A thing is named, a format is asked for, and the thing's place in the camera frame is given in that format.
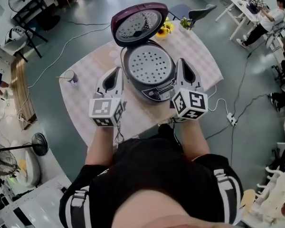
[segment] table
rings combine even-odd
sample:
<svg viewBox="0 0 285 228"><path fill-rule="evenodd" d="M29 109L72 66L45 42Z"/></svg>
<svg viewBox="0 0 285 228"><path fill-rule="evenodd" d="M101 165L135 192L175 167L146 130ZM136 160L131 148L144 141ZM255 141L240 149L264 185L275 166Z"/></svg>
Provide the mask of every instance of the table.
<svg viewBox="0 0 285 228"><path fill-rule="evenodd" d="M195 65L200 73L204 90L207 91L223 79L217 63L192 31L180 32L178 29L180 22L173 21L173 24L175 28L172 34L166 40L156 42L170 54L174 62L183 57ZM76 87L64 79L59 80L68 114L87 146L91 144L96 130L96 125L89 118L89 99L93 98L98 79L112 67L121 67L121 49L115 41L111 41L71 66L70 69L74 70L79 78ZM169 108L169 101L160 105L140 102L130 91L126 80L124 80L123 97L127 101L126 110L121 118L121 132L125 140L175 115L175 109Z"/></svg>
<svg viewBox="0 0 285 228"><path fill-rule="evenodd" d="M243 0L231 0L232 1L232 4L225 9L224 12L221 13L221 15L219 15L217 17L217 19L215 20L216 22L218 22L218 20L220 18L222 18L224 16L224 14L228 14L234 21L235 23L237 24L237 28L236 30L232 33L231 37L230 37L230 40L233 39L233 37L236 35L236 33L239 31L239 29L243 26L243 24L246 22L247 19L249 19L251 22L253 22L254 24L257 24L258 22L261 21L261 16L259 14L252 14L247 8L246 8L246 5L247 5L247 1L243 1ZM234 8L235 6L237 6L241 11L242 13L245 15L243 17L243 20L241 22L239 22L234 16L233 14L229 11L230 9Z"/></svg>

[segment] power strip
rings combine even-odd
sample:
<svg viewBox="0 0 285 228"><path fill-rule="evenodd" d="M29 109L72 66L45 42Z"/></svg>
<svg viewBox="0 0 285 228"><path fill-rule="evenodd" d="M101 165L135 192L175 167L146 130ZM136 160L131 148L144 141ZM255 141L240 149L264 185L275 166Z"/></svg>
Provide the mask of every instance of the power strip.
<svg viewBox="0 0 285 228"><path fill-rule="evenodd" d="M228 113L227 119L233 127L238 123L237 120L234 118L234 116L231 113Z"/></svg>

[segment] standing fan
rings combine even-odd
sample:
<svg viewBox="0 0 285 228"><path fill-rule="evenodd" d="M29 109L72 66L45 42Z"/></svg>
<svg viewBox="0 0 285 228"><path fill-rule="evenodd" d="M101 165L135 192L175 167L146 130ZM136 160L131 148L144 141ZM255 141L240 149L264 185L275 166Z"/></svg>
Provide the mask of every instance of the standing fan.
<svg viewBox="0 0 285 228"><path fill-rule="evenodd" d="M32 144L18 146L18 147L10 147L4 148L1 146L0 148L0 176L6 176L14 173L17 169L17 161L14 155L10 152L10 150L17 150L33 147L33 150L36 155L44 156L48 152L48 144L43 134L36 133L32 137Z"/></svg>
<svg viewBox="0 0 285 228"><path fill-rule="evenodd" d="M9 7L16 13L34 12L36 8L42 12L38 14L37 21L44 30L52 29L59 21L58 15L51 16L50 13L43 8L43 0L9 0Z"/></svg>

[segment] cup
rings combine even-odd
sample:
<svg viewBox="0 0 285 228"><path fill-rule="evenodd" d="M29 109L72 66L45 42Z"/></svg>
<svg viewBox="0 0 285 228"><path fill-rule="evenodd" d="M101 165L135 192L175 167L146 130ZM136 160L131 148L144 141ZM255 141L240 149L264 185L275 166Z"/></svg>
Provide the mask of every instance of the cup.
<svg viewBox="0 0 285 228"><path fill-rule="evenodd" d="M73 70L68 70L65 72L64 78L66 81L70 82L73 86L77 86L78 76Z"/></svg>

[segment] white marker cube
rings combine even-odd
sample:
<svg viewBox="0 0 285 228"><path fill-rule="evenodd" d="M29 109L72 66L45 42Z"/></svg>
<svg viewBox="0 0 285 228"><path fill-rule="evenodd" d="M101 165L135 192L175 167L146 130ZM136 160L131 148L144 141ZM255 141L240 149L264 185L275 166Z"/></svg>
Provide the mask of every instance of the white marker cube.
<svg viewBox="0 0 285 228"><path fill-rule="evenodd" d="M121 98L90 99L89 117L100 127L116 127L124 106Z"/></svg>
<svg viewBox="0 0 285 228"><path fill-rule="evenodd" d="M181 88L172 102L179 118L198 119L208 111L208 96L197 91Z"/></svg>

